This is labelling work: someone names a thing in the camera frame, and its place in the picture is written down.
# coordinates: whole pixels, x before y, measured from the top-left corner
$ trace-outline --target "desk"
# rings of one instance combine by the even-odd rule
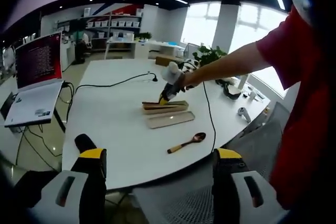
[[[106,41],[106,50],[104,55],[104,60],[106,60],[106,56],[109,52],[110,45],[111,44],[117,44],[117,43],[124,43],[124,44],[132,44],[132,54],[134,59],[148,59],[150,46],[159,46],[161,48],[167,48],[170,49],[170,51],[166,51],[165,53],[168,55],[174,55],[172,51],[174,49],[183,49],[184,47],[180,47],[178,45],[170,45],[166,42],[160,42],[155,40],[149,40],[147,42],[138,42],[138,41],[115,41],[111,38]]]
[[[132,76],[152,71],[152,75],[139,77],[112,88],[80,88],[70,110],[62,168],[70,170],[79,152],[74,139],[87,134],[99,148],[107,149],[107,189],[134,186],[164,177],[185,168],[209,155],[214,132],[209,118],[208,105],[203,85],[178,94],[175,100],[186,100],[195,120],[149,129],[142,113],[142,101],[157,101],[165,81],[160,72],[163,67],[154,60],[100,60],[90,62],[80,84],[107,85]],[[214,81],[206,82],[211,113],[217,133],[215,148],[231,140],[246,126],[245,119],[237,115],[244,106],[251,119],[255,119],[267,106],[263,102],[239,98],[232,101],[224,96],[221,87]],[[191,144],[176,153],[167,150],[190,140],[197,132],[205,132],[206,139]]]

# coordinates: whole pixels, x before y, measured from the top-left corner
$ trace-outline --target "wooden block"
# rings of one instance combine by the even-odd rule
[[[155,64],[166,67],[166,66],[169,65],[169,62],[171,62],[171,61],[175,61],[176,63],[180,63],[180,62],[183,62],[183,59],[177,58],[177,57],[174,57],[174,56],[159,55],[155,59]]]
[[[165,105],[159,105],[156,102],[142,102],[142,111],[147,115],[184,111],[188,107],[189,104],[186,101],[168,102]]]

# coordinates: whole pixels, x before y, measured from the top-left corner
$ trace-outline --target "wooden board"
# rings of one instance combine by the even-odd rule
[[[142,111],[148,115],[184,111],[188,107],[189,104],[186,101],[168,102],[165,105],[159,105],[157,102],[142,102]]]
[[[166,127],[174,124],[189,122],[195,119],[195,115],[191,111],[182,113],[156,116],[147,119],[147,126],[151,129]]]

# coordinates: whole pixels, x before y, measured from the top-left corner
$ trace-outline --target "white box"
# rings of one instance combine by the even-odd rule
[[[85,8],[84,9],[84,17],[89,17],[91,13],[91,8]]]

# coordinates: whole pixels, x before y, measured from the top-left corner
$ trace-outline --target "black cable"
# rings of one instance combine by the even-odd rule
[[[61,154],[58,154],[58,155],[55,155],[55,154],[51,151],[51,149],[49,149],[49,147],[46,145],[46,143],[45,143],[45,141],[44,141],[44,138],[43,138],[42,136],[37,135],[36,133],[32,132],[32,131],[30,130],[29,126],[27,126],[27,128],[28,128],[29,132],[30,132],[32,135],[34,135],[34,136],[39,137],[40,139],[42,139],[42,142],[43,142],[45,148],[49,151],[49,153],[50,153],[52,156],[54,156],[54,157],[59,157],[59,156],[62,155],[62,153],[61,153]]]
[[[149,75],[149,74],[154,75],[153,81],[156,82],[156,81],[157,81],[156,74],[154,74],[154,73],[152,73],[152,72],[148,72],[148,73],[143,73],[143,74],[140,74],[140,75],[138,75],[138,76],[134,76],[134,77],[128,78],[128,79],[126,79],[126,80],[124,80],[124,81],[120,81],[120,82],[117,82],[117,83],[114,83],[114,84],[111,84],[111,85],[93,85],[93,84],[83,84],[83,85],[79,85],[79,86],[76,88],[76,90],[75,90],[75,92],[74,92],[74,95],[77,93],[77,90],[78,90],[79,88],[83,88],[83,87],[110,88],[110,87],[113,87],[113,86],[122,84],[122,83],[124,83],[124,82],[127,82],[127,81],[129,81],[129,80],[132,80],[132,79],[134,79],[134,78],[141,77],[141,76],[147,76],[147,75]],[[69,104],[69,107],[68,107],[68,111],[67,111],[67,122],[68,122],[68,118],[69,118],[69,112],[70,112],[70,109],[71,109],[71,107],[72,107],[72,102],[73,102],[73,100],[74,100],[74,95],[71,97],[70,104]]]
[[[210,116],[210,120],[211,120],[211,125],[212,125],[212,128],[214,129],[214,143],[213,143],[212,148],[211,148],[211,152],[210,152],[210,154],[211,154],[212,151],[214,150],[214,147],[215,147],[216,129],[215,129],[214,121],[212,120],[211,109],[210,109],[210,102],[209,102],[208,94],[206,93],[205,83],[204,82],[203,82],[203,88],[204,88],[204,93],[205,93],[206,101],[208,102],[209,116]]]
[[[127,192],[127,193],[125,193],[125,194],[121,197],[121,199],[120,199],[120,200],[118,201],[118,203],[117,203],[117,207],[115,208],[114,212],[117,212],[117,210],[119,209],[121,203],[123,202],[123,200],[126,198],[126,196],[127,196],[129,193],[130,193],[130,192]],[[111,221],[112,221],[112,217],[113,217],[113,213],[111,214],[111,218],[110,218],[109,223],[111,223]]]
[[[58,98],[59,98],[63,103],[65,103],[65,104],[70,104],[70,102],[66,102],[66,101],[64,101],[64,100],[62,99],[61,96],[59,96]]]
[[[26,137],[25,133],[23,133],[23,136],[25,137],[25,139],[27,140],[27,143],[31,146],[31,148],[33,148],[33,150],[36,152],[36,154],[44,161],[44,163],[46,163],[51,169],[53,169],[54,171],[58,172],[55,168],[53,168],[51,165],[48,164],[47,161],[45,161],[42,156],[37,152],[37,150],[32,146],[32,144],[30,143],[30,141],[28,140],[28,138]]]
[[[75,94],[77,93],[77,90],[79,88],[83,88],[83,87],[96,87],[96,88],[110,88],[110,87],[113,87],[113,86],[116,86],[116,85],[119,85],[119,84],[122,84],[124,82],[127,82],[129,80],[132,80],[134,78],[137,78],[137,77],[141,77],[141,76],[147,76],[149,74],[153,74],[154,75],[154,78],[153,78],[153,81],[157,81],[157,77],[156,77],[156,74],[152,73],[152,72],[149,72],[149,73],[143,73],[143,74],[140,74],[138,76],[134,76],[134,77],[131,77],[131,78],[128,78],[127,80],[124,80],[124,81],[120,81],[120,82],[117,82],[115,84],[111,84],[111,85],[93,85],[93,84],[83,84],[83,85],[79,85],[76,90],[75,90]]]
[[[108,200],[108,199],[105,199],[105,201],[107,201],[107,202],[109,202],[109,203],[111,203],[111,204],[114,204],[114,205],[118,205],[118,203],[115,203],[115,202],[113,202],[113,201],[110,201],[110,200]]]
[[[43,133],[43,126],[42,126],[42,124],[39,124],[38,128],[40,129],[41,133]]]
[[[19,134],[20,134],[20,133],[24,133],[25,130],[26,130],[27,128],[25,127],[23,130],[21,130],[21,128],[19,127],[19,129],[20,129],[20,132],[19,132]],[[19,146],[18,146],[18,148],[17,148],[17,154],[16,154],[16,159],[15,159],[15,165],[17,165],[17,160],[18,160],[18,158],[19,158],[19,150],[20,150],[21,143],[22,143],[22,137],[23,137],[23,134],[22,134],[22,136],[21,136],[21,138],[20,138]]]

